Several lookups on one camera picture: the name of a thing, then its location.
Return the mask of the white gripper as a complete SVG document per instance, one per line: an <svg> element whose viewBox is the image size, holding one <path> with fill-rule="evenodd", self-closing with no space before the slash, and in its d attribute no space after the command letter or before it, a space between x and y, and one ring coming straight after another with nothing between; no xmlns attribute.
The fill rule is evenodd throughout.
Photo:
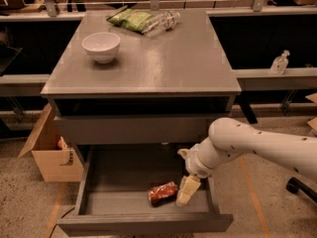
<svg viewBox="0 0 317 238"><path fill-rule="evenodd" d="M195 144L190 149L179 149L177 153L185 159L185 168L191 176L181 179L176 197L178 206L186 205L193 194L201 186L200 179L206 179L214 170L212 157L214 147L212 144Z"/></svg>

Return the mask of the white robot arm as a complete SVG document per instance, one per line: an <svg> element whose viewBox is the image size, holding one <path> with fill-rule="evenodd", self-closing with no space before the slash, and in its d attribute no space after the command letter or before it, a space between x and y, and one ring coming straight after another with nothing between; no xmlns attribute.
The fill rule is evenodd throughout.
<svg viewBox="0 0 317 238"><path fill-rule="evenodd" d="M286 169L317 180L317 138L260 131L232 118L219 118L208 136L190 149L177 152L185 160L188 176L180 182L176 204L186 205L220 165L253 153Z"/></svg>

